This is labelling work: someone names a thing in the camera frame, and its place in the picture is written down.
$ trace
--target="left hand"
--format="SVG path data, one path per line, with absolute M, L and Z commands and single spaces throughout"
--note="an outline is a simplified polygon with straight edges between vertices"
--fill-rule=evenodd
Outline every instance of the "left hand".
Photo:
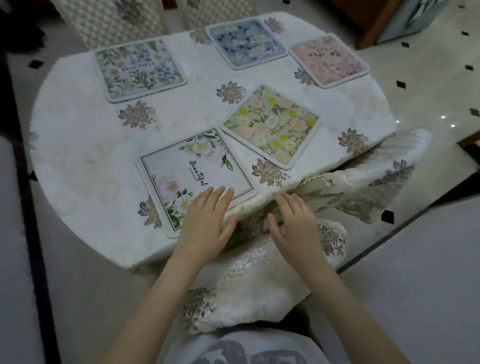
M 193 200 L 183 221 L 172 258 L 178 258 L 188 267 L 200 270 L 225 247 L 240 215 L 232 215 L 222 227 L 234 195 L 233 188 L 229 188 L 218 201 L 224 191 L 224 186 L 215 191 L 210 187 Z

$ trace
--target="table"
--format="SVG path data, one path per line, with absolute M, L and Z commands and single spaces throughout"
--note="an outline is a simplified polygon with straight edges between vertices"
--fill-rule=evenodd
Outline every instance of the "table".
M 262 15 L 286 45 L 324 34 L 290 14 Z M 168 238 L 135 167 L 145 151 L 220 123 L 261 81 L 322 115 L 296 165 L 284 171 L 234 139 L 234 153 L 256 180 L 255 198 L 229 210 L 247 214 L 303 179 L 331 170 L 396 129 L 387 100 L 371 75 L 321 89 L 289 55 L 241 71 L 231 69 L 204 30 L 164 37 L 180 60 L 185 86 L 120 104 L 108 103 L 91 54 L 55 63 L 32 112 L 30 151 L 38 182 L 63 222 L 86 244 L 121 267 L 134 269 L 168 256 Z M 156 122 L 120 119 L 127 105 L 153 107 Z

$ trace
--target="floral coaster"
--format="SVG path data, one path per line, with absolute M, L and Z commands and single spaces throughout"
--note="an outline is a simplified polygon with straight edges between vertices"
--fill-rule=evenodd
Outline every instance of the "floral coaster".
M 285 57 L 288 51 L 259 19 L 210 25 L 207 34 L 234 70 Z
M 137 167 L 172 238 L 180 234 L 190 203 L 208 187 L 233 187 L 230 207 L 258 193 L 216 128 L 143 155 Z
M 160 38 L 93 51 L 110 102 L 121 102 L 187 83 L 180 63 Z
M 368 66 L 335 34 L 298 43 L 290 53 L 320 87 L 329 88 L 368 73 Z
M 286 170 L 293 167 L 320 126 L 320 118 L 260 85 L 220 128 Z

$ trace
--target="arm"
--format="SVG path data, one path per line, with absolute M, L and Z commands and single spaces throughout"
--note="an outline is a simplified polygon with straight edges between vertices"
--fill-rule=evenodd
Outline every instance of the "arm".
M 285 222 L 283 234 L 275 217 L 268 216 L 275 244 L 319 301 L 350 361 L 353 364 L 410 363 L 327 262 L 315 217 L 307 204 L 296 194 L 274 194 L 274 197 Z
M 155 363 L 178 307 L 200 269 L 225 246 L 237 225 L 233 215 L 222 227 L 233 197 L 225 187 L 210 187 L 198 194 L 188 208 L 172 257 L 129 318 L 100 364 Z

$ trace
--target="hand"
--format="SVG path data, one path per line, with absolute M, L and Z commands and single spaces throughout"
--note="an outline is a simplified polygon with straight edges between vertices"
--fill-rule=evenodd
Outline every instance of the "hand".
M 188 267 L 200 270 L 227 244 L 235 230 L 239 214 L 232 215 L 222 227 L 223 218 L 233 198 L 233 188 L 218 201 L 225 191 L 213 187 L 197 195 L 188 207 L 180 237 L 172 257 L 180 258 Z
M 304 277 L 309 270 L 327 263 L 315 216 L 296 194 L 274 193 L 273 196 L 282 213 L 285 233 L 280 231 L 275 217 L 268 214 L 270 234 L 284 259 Z

